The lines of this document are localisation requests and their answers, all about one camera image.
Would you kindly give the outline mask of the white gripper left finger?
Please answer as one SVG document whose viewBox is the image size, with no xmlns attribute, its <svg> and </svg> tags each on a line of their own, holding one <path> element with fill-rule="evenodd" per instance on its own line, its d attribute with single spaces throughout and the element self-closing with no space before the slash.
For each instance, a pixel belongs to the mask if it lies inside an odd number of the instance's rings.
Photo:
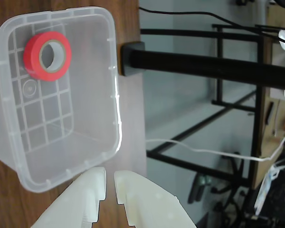
<svg viewBox="0 0 285 228">
<path fill-rule="evenodd" d="M 42 213 L 33 228 L 81 228 L 98 221 L 106 198 L 106 170 L 94 167 L 73 181 Z"/>
</svg>

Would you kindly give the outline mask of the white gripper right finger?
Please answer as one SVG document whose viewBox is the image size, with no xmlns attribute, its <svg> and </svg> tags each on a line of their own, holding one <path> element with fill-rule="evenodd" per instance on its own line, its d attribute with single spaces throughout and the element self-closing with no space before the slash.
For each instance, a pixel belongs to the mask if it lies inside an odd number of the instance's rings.
<svg viewBox="0 0 285 228">
<path fill-rule="evenodd" d="M 178 198 L 133 171 L 114 173 L 117 203 L 136 228 L 195 228 Z"/>
</svg>

